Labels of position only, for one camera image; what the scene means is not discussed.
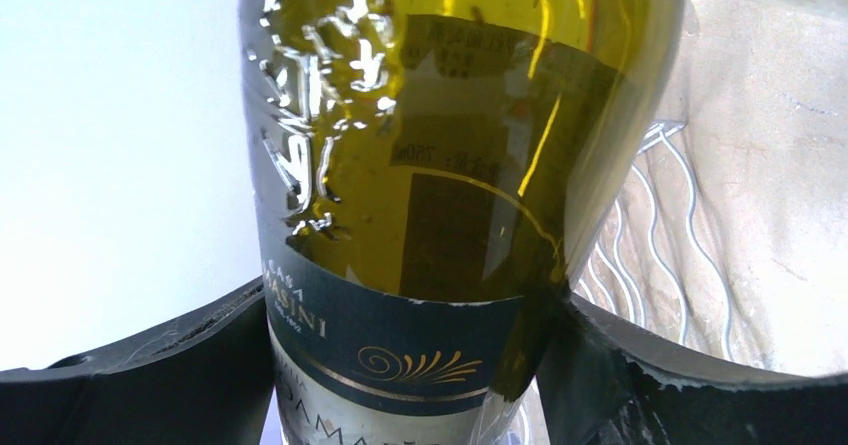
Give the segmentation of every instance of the white background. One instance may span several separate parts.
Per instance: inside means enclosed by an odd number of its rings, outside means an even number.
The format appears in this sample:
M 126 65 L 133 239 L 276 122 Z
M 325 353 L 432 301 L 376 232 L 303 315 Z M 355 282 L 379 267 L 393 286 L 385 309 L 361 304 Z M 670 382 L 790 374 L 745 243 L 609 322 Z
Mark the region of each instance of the white background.
M 0 370 L 259 275 L 236 0 L 0 0 Z

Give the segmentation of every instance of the bottle label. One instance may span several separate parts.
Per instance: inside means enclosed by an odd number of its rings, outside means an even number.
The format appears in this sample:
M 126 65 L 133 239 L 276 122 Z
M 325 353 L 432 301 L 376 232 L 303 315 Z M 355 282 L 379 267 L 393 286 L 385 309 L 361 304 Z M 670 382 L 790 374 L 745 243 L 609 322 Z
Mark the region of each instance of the bottle label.
M 481 406 L 520 298 L 458 304 L 370 290 L 259 230 L 281 381 L 294 371 L 369 413 L 444 417 Z
M 277 406 L 288 445 L 459 445 L 468 443 L 478 410 L 443 416 L 381 412 L 346 400 L 309 376 L 286 353 L 271 326 Z

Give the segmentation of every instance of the metal wire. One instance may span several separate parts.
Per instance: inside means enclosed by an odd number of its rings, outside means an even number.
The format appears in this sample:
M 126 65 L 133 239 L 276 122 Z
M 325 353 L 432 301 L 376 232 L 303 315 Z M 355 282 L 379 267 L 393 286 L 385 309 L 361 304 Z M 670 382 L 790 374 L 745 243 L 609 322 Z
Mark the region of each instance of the metal wire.
M 694 250 L 694 253 L 697 256 L 701 257 L 703 260 L 706 261 L 712 271 L 712 275 L 715 276 L 724 294 L 723 325 L 719 341 L 721 345 L 722 357 L 726 360 L 732 361 L 733 353 L 730 348 L 730 337 L 733 327 L 734 301 L 733 296 L 731 294 L 730 284 L 724 278 L 724 275 L 721 273 L 719 267 L 716 265 L 715 260 L 713 260 L 712 257 L 710 257 L 710 255 L 706 252 L 704 246 L 698 238 L 698 234 L 695 230 L 695 213 L 698 208 L 699 191 L 695 183 L 695 175 L 692 171 L 691 165 L 686 160 L 686 157 L 683 152 L 681 152 L 680 149 L 678 149 L 674 145 L 674 143 L 669 140 L 670 136 L 683 130 L 685 126 L 685 122 L 679 121 L 660 120 L 653 122 L 651 124 L 651 127 L 648 129 L 648 132 L 645 134 L 645 138 L 642 141 L 642 146 L 639 148 L 638 155 L 644 154 L 649 150 L 654 149 L 655 145 L 661 143 L 663 144 L 663 149 L 665 149 L 668 153 L 671 154 L 672 157 L 674 157 L 674 162 L 672 163 L 676 163 L 677 165 L 679 165 L 680 169 L 683 172 L 688 192 L 688 206 L 686 209 L 686 216 L 683 223 L 683 227 L 685 229 L 686 237 L 688 239 L 688 246 L 690 246 Z M 651 325 L 655 329 L 668 328 L 669 326 L 676 325 L 678 331 L 677 342 L 681 345 L 686 345 L 686 340 L 690 328 L 689 317 L 692 311 L 693 304 L 690 303 L 688 294 L 686 293 L 686 285 L 681 280 L 679 273 L 676 273 L 674 270 L 672 270 L 668 262 L 663 259 L 656 243 L 657 226 L 660 220 L 663 218 L 661 217 L 660 208 L 658 204 L 659 198 L 657 195 L 657 188 L 662 188 L 664 186 L 679 185 L 652 183 L 652 181 L 649 180 L 646 174 L 636 165 L 635 161 L 631 165 L 631 173 L 641 183 L 642 188 L 645 191 L 645 198 L 647 199 L 647 208 L 650 211 L 648 229 L 646 230 L 646 241 L 648 243 L 648 252 L 650 253 L 651 259 L 653 260 L 652 266 L 655 266 L 662 273 L 662 275 L 667 278 L 667 282 L 670 285 L 673 294 L 676 295 L 677 298 L 677 309 L 675 310 L 677 316 L 677 323 L 658 323 L 660 317 L 654 317 L 654 320 Z M 579 286 L 577 287 L 576 292 L 594 304 L 598 304 L 598 301 L 595 298 L 595 292 L 600 292 L 601 295 L 604 296 L 605 301 L 607 302 L 601 303 L 601 306 L 604 306 L 612 313 L 621 315 L 622 317 L 629 319 L 631 322 L 639 326 L 647 328 L 649 312 L 646 307 L 644 295 L 648 290 L 648 287 L 658 288 L 663 285 L 661 283 L 639 283 L 634 278 L 634 275 L 630 272 L 630 270 L 628 270 L 627 265 L 622 259 L 622 237 L 624 235 L 625 225 L 627 225 L 627 219 L 622 213 L 622 203 L 624 201 L 626 201 L 625 196 L 620 195 L 614 203 L 615 213 L 610 214 L 610 217 L 608 218 L 608 220 L 614 222 L 615 225 L 615 235 L 611 240 L 612 260 L 610 260 L 608 254 L 606 253 L 605 246 L 601 243 L 601 240 L 599 240 L 594 247 L 594 253 L 589 258 L 589 262 L 586 267 L 586 273 L 584 274 L 588 275 L 590 280 L 586 279 L 585 277 L 581 277 L 577 282 Z M 600 259 L 603 264 L 607 268 L 609 268 L 613 277 L 612 282 L 614 283 L 606 283 L 599 276 L 599 274 L 595 270 L 593 263 L 595 257 Z M 621 294 L 616 295 L 611 293 L 610 290 L 612 290 L 615 286 L 621 289 Z M 624 313 L 623 310 L 621 312 L 619 311 L 619 306 L 614 300 L 615 296 L 620 296 L 624 298 L 624 302 L 627 307 L 626 313 Z

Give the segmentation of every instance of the gold swirl logo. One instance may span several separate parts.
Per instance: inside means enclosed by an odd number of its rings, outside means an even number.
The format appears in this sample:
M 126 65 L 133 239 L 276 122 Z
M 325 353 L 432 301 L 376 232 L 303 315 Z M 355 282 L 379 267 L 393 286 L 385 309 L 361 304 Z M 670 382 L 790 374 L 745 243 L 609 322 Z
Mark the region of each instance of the gold swirl logo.
M 418 382 L 418 383 L 455 383 L 464 382 L 466 376 L 477 372 L 482 360 L 462 362 L 462 352 L 442 363 L 442 352 L 436 352 L 430 358 L 426 354 L 416 360 L 410 355 L 402 357 L 382 347 L 368 346 L 359 350 L 359 364 L 367 373 L 359 373 L 366 378 L 381 382 Z

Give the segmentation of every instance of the wire rack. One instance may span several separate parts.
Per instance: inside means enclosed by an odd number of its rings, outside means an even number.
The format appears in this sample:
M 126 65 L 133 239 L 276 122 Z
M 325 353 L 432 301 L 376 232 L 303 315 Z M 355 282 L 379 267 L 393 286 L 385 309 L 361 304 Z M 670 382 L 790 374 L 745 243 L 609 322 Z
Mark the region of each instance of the wire rack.
M 578 280 L 576 292 L 589 302 L 681 345 L 734 361 L 731 345 L 735 313 L 733 295 L 724 273 L 707 252 L 708 247 L 704 241 L 709 235 L 708 230 L 698 227 L 696 223 L 700 192 L 692 166 L 685 153 L 672 141 L 672 137 L 685 127 L 685 122 L 672 120 L 652 123 L 631 165 L 630 176 L 604 225 L 605 233 L 602 232 L 595 243 L 586 270 Z M 654 160 L 648 160 L 647 154 L 654 154 Z M 650 168 L 652 162 L 661 163 L 665 173 L 647 173 L 646 169 Z M 685 187 L 679 187 L 676 183 L 657 183 L 656 176 L 666 179 L 670 177 L 670 167 L 677 169 L 676 180 L 682 178 Z M 685 201 L 682 220 L 668 219 L 669 214 L 664 213 L 658 193 L 658 189 L 663 188 L 672 189 Z M 659 232 L 661 227 L 665 229 L 662 234 Z M 682 229 L 685 240 L 668 238 L 674 234 L 675 228 L 677 233 L 681 233 Z M 641 236 L 646 246 L 634 245 L 639 240 L 625 243 L 624 237 L 627 234 L 631 237 Z M 659 238 L 666 238 L 664 247 L 658 244 Z M 630 260 L 624 257 L 625 249 Z M 684 267 L 679 264 L 674 266 L 672 256 L 701 261 L 706 268 L 698 280 L 684 280 L 681 277 L 681 269 Z M 649 283 L 645 278 L 637 278 L 640 276 L 659 277 L 661 280 L 652 278 Z M 698 310 L 704 300 L 692 299 L 692 287 L 698 287 L 699 291 L 704 288 L 710 290 L 709 302 L 712 306 L 704 307 L 708 310 Z M 649 300 L 649 294 L 670 295 L 672 299 L 664 302 Z M 721 319 L 718 326 L 714 324 L 711 327 L 713 333 L 701 333 L 701 340 L 690 337 L 693 313 L 702 312 L 702 315 L 706 314 L 706 323 L 714 322 L 712 317 L 718 311 L 717 304 L 721 310 Z

